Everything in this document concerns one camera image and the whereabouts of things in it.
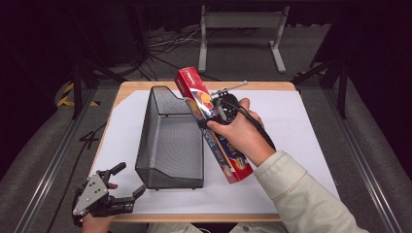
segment red box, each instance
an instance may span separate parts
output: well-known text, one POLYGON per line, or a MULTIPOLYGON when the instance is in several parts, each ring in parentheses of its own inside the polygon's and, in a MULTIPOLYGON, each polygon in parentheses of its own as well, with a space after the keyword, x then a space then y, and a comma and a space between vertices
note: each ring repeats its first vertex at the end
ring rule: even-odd
MULTIPOLYGON (((194 67, 179 70, 175 83, 182 96, 187 98, 187 104, 196 121, 219 115, 213 108, 208 89, 194 67)), ((240 182, 253 173, 246 156, 234 148, 225 137, 210 129, 200 130, 229 183, 240 182)))

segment table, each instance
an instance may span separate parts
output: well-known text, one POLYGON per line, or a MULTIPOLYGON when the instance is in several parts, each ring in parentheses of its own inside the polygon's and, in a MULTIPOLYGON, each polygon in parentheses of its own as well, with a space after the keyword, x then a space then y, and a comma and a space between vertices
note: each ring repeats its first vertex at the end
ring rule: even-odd
MULTIPOLYGON (((240 83, 242 82, 206 82, 205 84, 212 91, 240 83)), ((112 183, 120 185, 118 189, 111 191, 111 194, 116 197, 130 196, 131 192, 142 184, 134 171, 134 162, 149 89, 153 85, 167 85, 178 93, 173 82, 123 83, 90 170, 90 173, 95 170, 106 170, 119 162, 126 162, 127 168, 111 177, 112 183), (127 131, 130 131, 129 136, 125 136, 127 131)), ((315 179, 338 197, 300 96, 291 83, 251 82, 230 92, 239 99, 250 97, 251 109, 257 111, 262 117, 266 131, 277 148, 293 154, 293 157, 306 167, 315 179), (259 101, 263 97, 276 99, 267 102, 259 101)), ((203 188, 147 190, 136 201, 133 214, 120 215, 117 221, 256 222, 280 220, 276 208, 253 175, 240 183, 229 184, 207 147, 204 149, 204 157, 205 184, 203 188)))

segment person's left hand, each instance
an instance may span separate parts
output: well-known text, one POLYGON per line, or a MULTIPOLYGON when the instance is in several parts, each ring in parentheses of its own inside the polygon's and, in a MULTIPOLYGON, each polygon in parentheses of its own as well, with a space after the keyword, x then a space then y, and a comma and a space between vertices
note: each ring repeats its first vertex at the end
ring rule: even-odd
MULTIPOLYGON (((110 189, 118 188, 117 184, 109 183, 110 189)), ((94 217, 87 214, 83 217, 83 233, 107 233, 110 224, 117 216, 94 217)))

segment person's hand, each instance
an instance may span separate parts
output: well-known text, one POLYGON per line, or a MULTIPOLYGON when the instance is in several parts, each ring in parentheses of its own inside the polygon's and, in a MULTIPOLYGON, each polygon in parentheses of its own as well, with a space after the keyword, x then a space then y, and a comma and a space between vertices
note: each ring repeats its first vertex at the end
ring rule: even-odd
MULTIPOLYGON (((249 114, 263 126, 258 114, 249 110, 250 104, 251 102, 248 98, 239 101, 239 105, 248 111, 249 114)), ((207 126, 214 132, 227 138, 228 141, 236 149, 245 154, 255 166, 259 166, 276 152, 267 144, 257 129, 240 113, 237 114, 236 119, 229 125, 222 125, 209 120, 207 126)))
MULTIPOLYGON (((110 189, 118 188, 117 184, 109 183, 110 189)), ((105 217, 93 217, 91 214, 87 214, 83 217, 83 233, 107 233, 109 231, 110 224, 116 218, 116 216, 105 217)))

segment beige jacket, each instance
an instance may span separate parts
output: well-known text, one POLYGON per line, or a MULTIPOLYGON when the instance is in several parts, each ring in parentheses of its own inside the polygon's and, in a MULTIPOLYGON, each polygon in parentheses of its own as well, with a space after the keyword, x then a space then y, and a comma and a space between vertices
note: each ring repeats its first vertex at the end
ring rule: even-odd
MULTIPOLYGON (((230 233, 367 232, 343 203, 283 151, 255 169, 255 176, 273 201, 284 223, 239 223, 230 233)), ((190 223, 153 223, 148 232, 200 233, 190 223)))

